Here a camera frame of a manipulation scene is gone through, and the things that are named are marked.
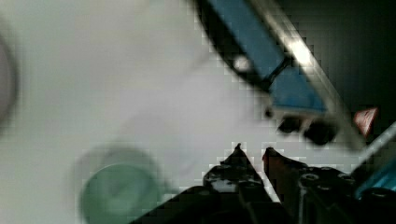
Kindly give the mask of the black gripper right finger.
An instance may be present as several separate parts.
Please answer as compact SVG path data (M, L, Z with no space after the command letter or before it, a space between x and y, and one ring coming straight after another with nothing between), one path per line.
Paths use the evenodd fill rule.
M283 156L273 147L265 150L262 161L264 172L279 200L284 205L295 205L298 201L298 180L307 165Z

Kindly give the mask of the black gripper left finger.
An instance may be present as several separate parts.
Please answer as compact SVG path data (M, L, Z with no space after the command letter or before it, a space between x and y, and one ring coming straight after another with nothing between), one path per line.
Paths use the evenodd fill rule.
M262 178L238 143L231 155L204 175L203 185L218 192L234 193L240 184L263 186Z

